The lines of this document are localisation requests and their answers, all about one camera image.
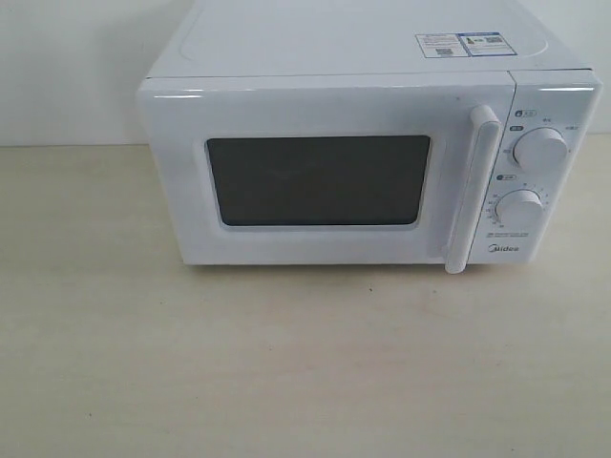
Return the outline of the lower white control knob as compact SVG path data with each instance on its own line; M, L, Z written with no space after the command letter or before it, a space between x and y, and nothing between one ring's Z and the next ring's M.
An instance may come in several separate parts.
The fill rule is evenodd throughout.
M495 206L496 219L507 227L528 228L542 218L543 204L537 193L517 190L502 197Z

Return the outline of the white and blue label sticker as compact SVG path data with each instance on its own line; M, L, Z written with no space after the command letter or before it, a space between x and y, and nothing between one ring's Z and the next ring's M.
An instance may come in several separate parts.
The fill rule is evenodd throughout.
M497 31L426 33L415 36L426 58L515 56L516 51Z

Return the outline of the white control knob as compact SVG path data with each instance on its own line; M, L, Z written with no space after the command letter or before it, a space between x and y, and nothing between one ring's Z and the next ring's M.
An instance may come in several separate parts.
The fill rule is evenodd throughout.
M516 165L528 174L555 170L568 156L568 146L561 133L552 128L539 128L523 135L514 146Z
M517 190L502 197L495 206L496 219L507 227L528 228L542 218L543 204L537 193Z

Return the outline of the white microwave oven body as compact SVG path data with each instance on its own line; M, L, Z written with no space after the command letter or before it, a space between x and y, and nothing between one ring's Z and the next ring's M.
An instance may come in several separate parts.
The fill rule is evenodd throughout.
M493 31L515 56L426 58L415 38ZM142 83L151 78L374 83L407 77L429 86L455 77L478 85L487 74L508 75L516 91L466 266L528 262L537 254L602 85L591 66L516 1L198 1ZM569 152L555 170L528 174L516 165L513 149L539 128L560 132ZM528 228L507 227L496 219L495 206L522 189L538 194L542 218Z

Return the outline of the white microwave door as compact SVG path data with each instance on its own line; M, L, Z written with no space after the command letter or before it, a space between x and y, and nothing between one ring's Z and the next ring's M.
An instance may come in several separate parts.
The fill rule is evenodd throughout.
M465 269L516 87L151 78L137 92L188 265Z

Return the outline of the upper white control knob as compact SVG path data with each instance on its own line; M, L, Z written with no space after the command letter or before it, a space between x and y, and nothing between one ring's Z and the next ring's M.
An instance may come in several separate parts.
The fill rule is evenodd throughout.
M514 146L516 165L528 174L555 170L568 156L568 146L561 133L552 128L539 128L523 135Z

